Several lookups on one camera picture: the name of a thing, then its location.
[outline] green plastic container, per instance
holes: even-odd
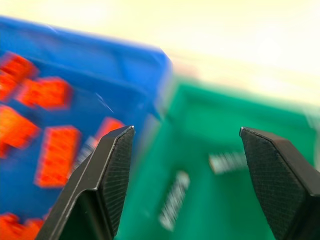
[[[274,240],[249,170],[216,175],[209,154],[243,153],[241,126],[285,137],[313,164],[316,132],[303,114],[182,84],[130,180],[117,240]],[[190,178],[174,230],[159,222],[178,171]]]

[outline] textured gripper pad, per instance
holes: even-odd
[[[277,240],[286,239],[306,192],[274,145],[250,131],[241,134],[255,194]]]
[[[132,128],[118,139],[101,182],[102,197],[114,236],[126,198],[134,134]]]

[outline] blue bin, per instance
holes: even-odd
[[[30,109],[14,97],[13,107],[41,129],[73,125],[82,133],[81,146],[94,136],[105,117],[134,125],[135,146],[150,115],[158,118],[161,90],[171,75],[171,62],[161,51],[0,17],[0,55],[10,51],[31,60],[39,77],[59,76],[74,89],[71,108]],[[34,185],[44,131],[25,150],[13,149],[0,162],[0,214],[22,221],[41,218],[61,189]]]

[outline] plastic bin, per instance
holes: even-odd
[[[30,109],[14,97],[2,103],[41,129],[73,125],[81,131],[83,145],[105,117],[112,117],[134,125],[137,143],[146,118],[159,117],[157,99],[171,74],[171,62],[161,50],[0,17],[0,55],[7,51],[31,60],[39,77],[59,76],[74,88],[69,110]],[[22,221],[41,218],[54,204],[61,189],[33,184],[43,135],[1,160],[0,214],[11,212]]]
[[[243,153],[241,126],[292,141],[313,163],[316,132],[303,114],[183,84],[129,183],[117,240],[274,240],[249,170],[214,174],[209,154]],[[159,222],[178,171],[190,184],[173,231]]]

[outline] green bin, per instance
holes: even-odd
[[[241,126],[289,139],[314,164],[316,131],[295,111],[181,84],[160,131],[135,166],[117,240],[274,240],[249,170],[214,174],[209,154],[243,153]],[[174,229],[159,221],[179,171],[190,183]]]

